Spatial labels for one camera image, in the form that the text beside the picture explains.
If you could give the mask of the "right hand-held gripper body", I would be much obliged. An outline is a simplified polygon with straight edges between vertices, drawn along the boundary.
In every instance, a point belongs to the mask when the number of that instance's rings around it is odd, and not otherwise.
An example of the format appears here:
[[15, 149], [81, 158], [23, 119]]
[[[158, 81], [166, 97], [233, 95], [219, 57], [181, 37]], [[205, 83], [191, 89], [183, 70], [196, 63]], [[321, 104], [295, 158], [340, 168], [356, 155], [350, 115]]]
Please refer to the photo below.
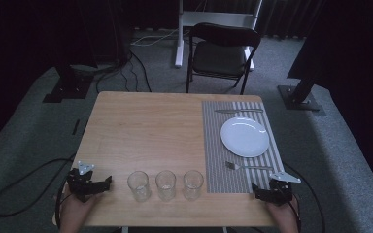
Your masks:
[[293, 183], [301, 183], [301, 180], [287, 172], [277, 172], [270, 175], [269, 190], [264, 190], [262, 200], [281, 206], [292, 200]]

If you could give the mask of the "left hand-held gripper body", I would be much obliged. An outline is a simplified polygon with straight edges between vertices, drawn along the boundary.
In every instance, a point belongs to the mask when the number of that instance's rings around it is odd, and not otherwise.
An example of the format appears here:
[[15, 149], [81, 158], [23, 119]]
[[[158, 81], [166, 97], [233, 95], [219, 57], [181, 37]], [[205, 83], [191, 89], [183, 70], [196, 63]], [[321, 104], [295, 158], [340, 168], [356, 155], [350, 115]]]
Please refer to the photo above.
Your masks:
[[68, 173], [67, 183], [69, 185], [69, 190], [83, 203], [87, 201], [90, 195], [94, 195], [91, 194], [91, 189], [96, 187], [91, 181], [93, 169], [93, 164], [79, 161], [78, 167], [73, 168]]

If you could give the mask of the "person's left hand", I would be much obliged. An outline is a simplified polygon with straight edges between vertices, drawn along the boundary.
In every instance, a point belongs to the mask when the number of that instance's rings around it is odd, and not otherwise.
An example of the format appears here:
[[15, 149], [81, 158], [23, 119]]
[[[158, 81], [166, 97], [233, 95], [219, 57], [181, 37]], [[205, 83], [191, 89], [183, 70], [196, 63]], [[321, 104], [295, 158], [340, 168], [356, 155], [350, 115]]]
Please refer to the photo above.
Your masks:
[[86, 202], [80, 201], [72, 194], [69, 186], [65, 186], [67, 198], [60, 205], [59, 233], [79, 233], [93, 207], [101, 200], [102, 193], [91, 195]]

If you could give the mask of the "person's right hand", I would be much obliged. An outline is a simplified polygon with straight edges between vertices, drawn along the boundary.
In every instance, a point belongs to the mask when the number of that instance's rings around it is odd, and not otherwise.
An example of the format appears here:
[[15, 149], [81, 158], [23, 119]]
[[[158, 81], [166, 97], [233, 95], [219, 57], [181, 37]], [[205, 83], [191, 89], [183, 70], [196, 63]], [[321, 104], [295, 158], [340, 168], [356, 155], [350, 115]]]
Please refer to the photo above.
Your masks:
[[289, 204], [276, 206], [266, 202], [265, 206], [281, 233], [299, 233], [297, 225], [298, 202], [295, 198]]

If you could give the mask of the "silver fork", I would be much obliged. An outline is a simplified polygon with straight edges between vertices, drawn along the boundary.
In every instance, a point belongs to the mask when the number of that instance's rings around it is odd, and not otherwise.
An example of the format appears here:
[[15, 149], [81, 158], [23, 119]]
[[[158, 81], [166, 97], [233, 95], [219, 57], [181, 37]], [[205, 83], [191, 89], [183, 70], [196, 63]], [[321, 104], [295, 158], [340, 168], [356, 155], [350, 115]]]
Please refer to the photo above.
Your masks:
[[229, 161], [225, 161], [225, 166], [231, 170], [239, 170], [239, 169], [260, 169], [260, 170], [273, 170], [271, 167], [265, 166], [245, 166], [245, 165], [238, 165]]

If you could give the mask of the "clear drinking glass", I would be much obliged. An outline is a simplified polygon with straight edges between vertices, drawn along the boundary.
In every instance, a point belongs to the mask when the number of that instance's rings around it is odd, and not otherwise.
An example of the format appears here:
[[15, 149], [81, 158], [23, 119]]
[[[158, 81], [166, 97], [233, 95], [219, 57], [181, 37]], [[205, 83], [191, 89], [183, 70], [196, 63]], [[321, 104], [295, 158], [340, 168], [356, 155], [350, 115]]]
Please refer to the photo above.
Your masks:
[[168, 202], [176, 196], [176, 175], [169, 170], [159, 172], [155, 177], [155, 184], [159, 198]]
[[184, 174], [183, 195], [186, 200], [196, 200], [201, 194], [201, 187], [204, 183], [203, 175], [196, 170], [190, 170]]
[[135, 171], [131, 173], [127, 179], [127, 185], [137, 202], [145, 202], [150, 198], [152, 192], [149, 177], [145, 172]]

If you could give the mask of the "white round plate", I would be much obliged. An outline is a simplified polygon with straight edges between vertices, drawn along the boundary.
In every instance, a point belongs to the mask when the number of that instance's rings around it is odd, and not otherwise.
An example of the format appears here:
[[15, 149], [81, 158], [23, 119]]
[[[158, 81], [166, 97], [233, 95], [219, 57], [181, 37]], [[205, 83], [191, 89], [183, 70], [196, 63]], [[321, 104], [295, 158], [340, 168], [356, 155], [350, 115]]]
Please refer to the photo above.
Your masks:
[[247, 117], [233, 117], [220, 129], [225, 147], [241, 157], [257, 157], [269, 148], [269, 135], [264, 126]]

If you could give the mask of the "grey striped placemat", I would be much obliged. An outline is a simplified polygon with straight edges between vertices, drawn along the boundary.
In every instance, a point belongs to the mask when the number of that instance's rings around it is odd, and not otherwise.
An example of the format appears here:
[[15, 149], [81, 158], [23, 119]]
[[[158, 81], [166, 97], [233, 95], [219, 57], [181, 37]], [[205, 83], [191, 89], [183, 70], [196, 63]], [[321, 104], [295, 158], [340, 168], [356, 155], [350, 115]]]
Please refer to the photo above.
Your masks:
[[[262, 109], [264, 112], [238, 114], [214, 112], [214, 110], [219, 109]], [[262, 103], [203, 101], [202, 116], [207, 190], [209, 193], [252, 193], [252, 183], [255, 183], [262, 189], [268, 189], [270, 175], [285, 170], [266, 110]], [[228, 119], [233, 117], [249, 117], [266, 128], [270, 141], [269, 148], [265, 153], [254, 158], [245, 158], [232, 153], [225, 147], [220, 138], [220, 129]], [[271, 167], [273, 170], [231, 170], [225, 166], [225, 161], [245, 166]]]

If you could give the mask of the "silver table knife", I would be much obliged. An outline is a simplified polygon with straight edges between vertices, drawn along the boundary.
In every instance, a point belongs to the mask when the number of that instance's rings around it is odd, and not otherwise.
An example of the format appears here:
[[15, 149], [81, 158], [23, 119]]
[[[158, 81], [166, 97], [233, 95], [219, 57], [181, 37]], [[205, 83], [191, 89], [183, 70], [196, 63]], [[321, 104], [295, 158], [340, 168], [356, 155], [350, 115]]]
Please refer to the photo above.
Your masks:
[[264, 111], [262, 109], [239, 109], [239, 110], [219, 109], [219, 110], [214, 110], [214, 112], [221, 113], [221, 114], [238, 114], [238, 113], [263, 113]]

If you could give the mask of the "black folding chair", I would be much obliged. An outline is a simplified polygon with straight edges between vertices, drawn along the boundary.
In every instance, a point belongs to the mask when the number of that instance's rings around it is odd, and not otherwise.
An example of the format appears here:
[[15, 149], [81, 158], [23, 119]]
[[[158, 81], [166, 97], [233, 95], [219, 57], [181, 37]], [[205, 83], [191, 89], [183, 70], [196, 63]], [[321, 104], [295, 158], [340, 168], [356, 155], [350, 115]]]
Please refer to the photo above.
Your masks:
[[194, 76], [220, 78], [242, 82], [245, 92], [252, 59], [260, 35], [245, 27], [201, 22], [189, 31], [189, 56], [186, 73], [186, 93]]

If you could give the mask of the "black post with square base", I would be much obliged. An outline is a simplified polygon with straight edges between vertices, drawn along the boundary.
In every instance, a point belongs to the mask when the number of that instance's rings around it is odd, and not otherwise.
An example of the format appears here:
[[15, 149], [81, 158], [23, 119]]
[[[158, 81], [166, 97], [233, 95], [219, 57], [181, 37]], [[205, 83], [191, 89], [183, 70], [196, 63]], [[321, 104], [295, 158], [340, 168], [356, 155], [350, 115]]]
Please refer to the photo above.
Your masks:
[[311, 94], [313, 86], [322, 75], [324, 52], [314, 40], [306, 39], [299, 54], [294, 59], [288, 77], [299, 79], [297, 86], [278, 85], [287, 110], [310, 111], [324, 115], [324, 110]]

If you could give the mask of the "black stand with base plate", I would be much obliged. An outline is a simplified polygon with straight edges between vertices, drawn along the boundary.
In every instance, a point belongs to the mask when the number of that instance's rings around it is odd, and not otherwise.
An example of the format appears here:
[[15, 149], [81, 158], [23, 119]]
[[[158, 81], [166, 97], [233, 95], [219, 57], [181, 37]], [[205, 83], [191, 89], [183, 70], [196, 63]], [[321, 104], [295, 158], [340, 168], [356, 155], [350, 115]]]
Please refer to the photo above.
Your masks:
[[77, 74], [70, 65], [56, 66], [59, 76], [51, 93], [47, 94], [44, 103], [61, 103], [64, 99], [86, 99], [94, 79], [93, 75]]

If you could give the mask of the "white metal desk frame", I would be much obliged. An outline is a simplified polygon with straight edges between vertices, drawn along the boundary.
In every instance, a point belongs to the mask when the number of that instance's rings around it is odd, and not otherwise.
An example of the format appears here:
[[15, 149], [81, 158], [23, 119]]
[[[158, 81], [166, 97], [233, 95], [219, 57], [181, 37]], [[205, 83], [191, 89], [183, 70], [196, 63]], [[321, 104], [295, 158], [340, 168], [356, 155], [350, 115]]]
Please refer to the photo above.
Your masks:
[[184, 0], [178, 0], [178, 42], [175, 67], [181, 68], [184, 60], [184, 27], [200, 22], [210, 22], [226, 26], [245, 27], [255, 30], [263, 0], [254, 0], [255, 7], [250, 14], [185, 11]]

